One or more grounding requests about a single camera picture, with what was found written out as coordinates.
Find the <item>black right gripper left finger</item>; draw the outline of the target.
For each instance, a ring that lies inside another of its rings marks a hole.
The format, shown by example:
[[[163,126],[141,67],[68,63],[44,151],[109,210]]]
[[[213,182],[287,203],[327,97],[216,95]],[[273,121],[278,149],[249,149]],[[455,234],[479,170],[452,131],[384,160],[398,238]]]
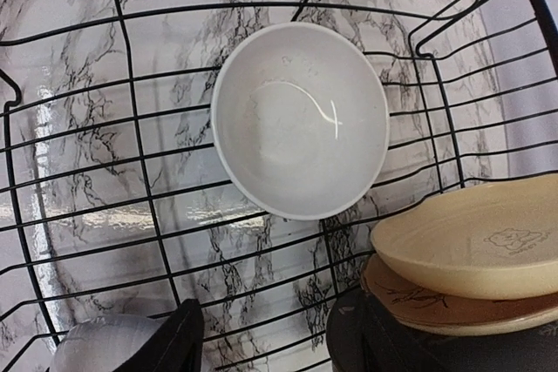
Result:
[[[130,358],[130,370],[201,371],[203,333],[200,303],[184,300]]]

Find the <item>small white bowl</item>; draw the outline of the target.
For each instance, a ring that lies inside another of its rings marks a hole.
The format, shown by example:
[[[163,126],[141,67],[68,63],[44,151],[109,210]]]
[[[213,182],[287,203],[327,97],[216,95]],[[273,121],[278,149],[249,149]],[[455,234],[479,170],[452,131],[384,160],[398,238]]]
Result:
[[[211,102],[214,145],[235,186],[291,220],[357,203],[384,165],[384,88],[347,38],[317,24],[259,30],[226,59]]]

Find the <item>grey reindeer plate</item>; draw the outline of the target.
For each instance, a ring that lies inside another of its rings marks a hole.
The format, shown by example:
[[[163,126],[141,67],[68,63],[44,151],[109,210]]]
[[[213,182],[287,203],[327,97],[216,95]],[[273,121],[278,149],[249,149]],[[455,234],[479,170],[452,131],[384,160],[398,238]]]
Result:
[[[440,361],[439,371],[557,370],[557,324],[474,337],[434,335],[404,327],[422,348]],[[326,342],[330,354],[330,312]]]

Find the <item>large white bowl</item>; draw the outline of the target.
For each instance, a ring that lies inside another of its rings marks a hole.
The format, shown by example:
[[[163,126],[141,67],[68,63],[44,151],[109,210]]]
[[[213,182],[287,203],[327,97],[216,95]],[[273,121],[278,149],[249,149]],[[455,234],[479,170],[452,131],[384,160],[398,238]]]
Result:
[[[163,324],[139,315],[101,315],[74,326],[58,345],[50,371],[113,371]]]

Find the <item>cream bird pattern plate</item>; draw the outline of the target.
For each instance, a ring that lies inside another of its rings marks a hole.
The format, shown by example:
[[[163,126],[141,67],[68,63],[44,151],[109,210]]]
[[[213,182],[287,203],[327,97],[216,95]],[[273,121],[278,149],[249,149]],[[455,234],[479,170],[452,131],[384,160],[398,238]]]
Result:
[[[402,278],[375,254],[360,283],[401,324],[435,335],[502,335],[557,324],[556,294],[506,301],[441,294]]]

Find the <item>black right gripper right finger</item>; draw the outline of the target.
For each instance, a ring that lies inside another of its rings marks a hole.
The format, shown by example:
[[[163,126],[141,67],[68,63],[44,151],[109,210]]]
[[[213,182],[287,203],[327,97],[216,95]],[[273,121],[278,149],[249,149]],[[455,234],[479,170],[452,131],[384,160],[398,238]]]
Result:
[[[330,359],[335,371],[440,370],[440,361],[367,293],[346,293],[333,304]]]

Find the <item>pale yellow round plate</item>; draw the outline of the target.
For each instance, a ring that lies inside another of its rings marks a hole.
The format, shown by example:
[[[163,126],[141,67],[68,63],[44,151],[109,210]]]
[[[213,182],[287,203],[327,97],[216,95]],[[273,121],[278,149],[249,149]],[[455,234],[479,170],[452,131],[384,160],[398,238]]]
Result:
[[[380,221],[371,244],[396,274],[473,299],[557,290],[557,177],[472,186]]]

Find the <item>black wire dish rack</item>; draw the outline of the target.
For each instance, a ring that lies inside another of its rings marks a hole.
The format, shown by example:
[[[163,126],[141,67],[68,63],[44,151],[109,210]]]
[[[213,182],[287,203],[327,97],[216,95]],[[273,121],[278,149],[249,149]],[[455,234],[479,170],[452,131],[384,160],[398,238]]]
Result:
[[[208,371],[331,371],[326,321],[371,229],[435,195],[557,170],[555,0],[1,0],[1,368],[46,371],[107,314],[206,321]],[[391,139],[350,209],[266,213],[214,149],[220,66],[272,24],[371,61]]]

